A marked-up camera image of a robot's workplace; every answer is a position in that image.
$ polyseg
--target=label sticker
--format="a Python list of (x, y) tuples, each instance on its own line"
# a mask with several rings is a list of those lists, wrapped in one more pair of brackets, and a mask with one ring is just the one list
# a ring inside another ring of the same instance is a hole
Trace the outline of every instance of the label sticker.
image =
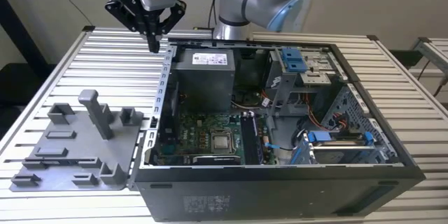
[(227, 65), (227, 54), (194, 54), (194, 65)]
[(264, 98), (262, 105), (267, 107), (270, 105), (271, 100), (268, 98)]

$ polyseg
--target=slotted aluminum surface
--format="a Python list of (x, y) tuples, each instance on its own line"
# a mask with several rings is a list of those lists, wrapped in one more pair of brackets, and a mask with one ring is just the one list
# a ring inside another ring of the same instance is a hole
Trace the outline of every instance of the slotted aluminum surface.
[[(175, 37), (208, 38), (207, 31), (175, 31)], [(339, 46), (362, 84), (426, 172), (427, 180), (366, 219), (272, 220), (262, 223), (448, 223), (447, 111), (378, 41), (366, 36), (255, 33), (255, 40), (324, 42)], [(11, 177), (48, 125), (54, 102), (76, 101), (79, 91), (98, 89), (112, 110), (135, 106), (151, 114), (162, 55), (151, 54), (142, 37), (123, 29), (83, 33), (23, 115), (0, 141), (0, 220), (14, 223), (154, 223), (139, 192), (63, 191), (14, 193)]]
[(448, 76), (448, 39), (420, 38), (414, 50), (420, 51)]

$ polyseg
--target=metal frame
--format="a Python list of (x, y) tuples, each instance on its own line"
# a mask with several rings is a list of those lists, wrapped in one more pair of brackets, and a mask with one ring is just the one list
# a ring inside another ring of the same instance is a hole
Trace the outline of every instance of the metal frame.
[[(172, 31), (175, 37), (210, 38), (210, 31)], [(255, 33), (255, 40), (324, 42), (336, 44), (374, 98), (427, 180), (387, 203), (366, 219), (331, 218), (326, 223), (431, 223), (448, 221), (448, 124), (446, 112), (418, 85), (388, 51), (366, 36)], [(132, 105), (152, 114), (154, 73), (159, 55), (150, 54), (139, 34), (124, 29), (98, 28), (83, 33), (7, 136), (0, 141), (0, 220), (34, 220), (34, 223), (152, 222), (139, 196), (130, 191), (14, 193), (10, 178), (22, 167), (32, 145), (47, 127), (48, 104), (78, 102), (72, 94), (84, 87), (98, 87), (106, 102)], [(146, 120), (143, 130), (148, 129)], [(263, 223), (312, 223), (314, 220), (271, 220)]]
[(51, 67), (8, 0), (0, 0), (0, 9), (0, 25), (15, 43), (23, 58), (28, 62), (32, 71), (40, 80), (44, 81), (51, 74)]

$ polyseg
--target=white wall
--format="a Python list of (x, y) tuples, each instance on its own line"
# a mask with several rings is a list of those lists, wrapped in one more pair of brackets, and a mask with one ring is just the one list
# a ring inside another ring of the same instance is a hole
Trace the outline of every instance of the white wall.
[(448, 38), (448, 0), (314, 0), (304, 33), (378, 35), (391, 49)]

